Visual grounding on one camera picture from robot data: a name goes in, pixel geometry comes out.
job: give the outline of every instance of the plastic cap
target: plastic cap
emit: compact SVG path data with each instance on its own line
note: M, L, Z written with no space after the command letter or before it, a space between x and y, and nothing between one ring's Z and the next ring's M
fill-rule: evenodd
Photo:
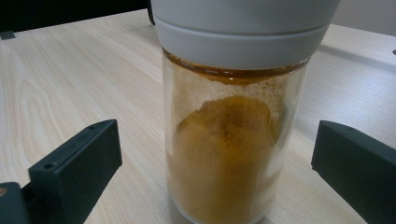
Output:
M158 36L172 54L231 69L298 63L318 48L339 0L153 0Z

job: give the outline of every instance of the dark background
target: dark background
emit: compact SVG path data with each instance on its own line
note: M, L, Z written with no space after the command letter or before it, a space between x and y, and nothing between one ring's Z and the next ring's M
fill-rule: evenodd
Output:
M82 21L148 5L149 0L0 0L0 32Z

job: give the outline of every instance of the wooden table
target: wooden table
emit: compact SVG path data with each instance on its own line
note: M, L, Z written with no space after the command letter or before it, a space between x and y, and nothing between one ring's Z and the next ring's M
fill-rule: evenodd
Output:
M265 224L364 223L311 170L318 122L396 147L396 37L332 25L312 57L276 201ZM117 119L123 165L86 223L189 223L165 184L162 48L146 10L0 41L0 182L84 127Z

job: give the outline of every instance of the bottle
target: bottle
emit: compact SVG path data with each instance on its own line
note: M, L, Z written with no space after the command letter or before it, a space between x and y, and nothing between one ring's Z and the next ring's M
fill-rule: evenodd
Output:
M271 206L306 65L335 0L154 0L168 191L195 223Z

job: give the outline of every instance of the brown powder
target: brown powder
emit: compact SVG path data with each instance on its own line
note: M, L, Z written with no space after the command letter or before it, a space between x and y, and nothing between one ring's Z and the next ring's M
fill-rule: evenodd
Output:
M262 176L277 126L265 103L246 96L206 101L191 112L167 150L168 188L179 208L204 223L248 223L260 216L278 176Z

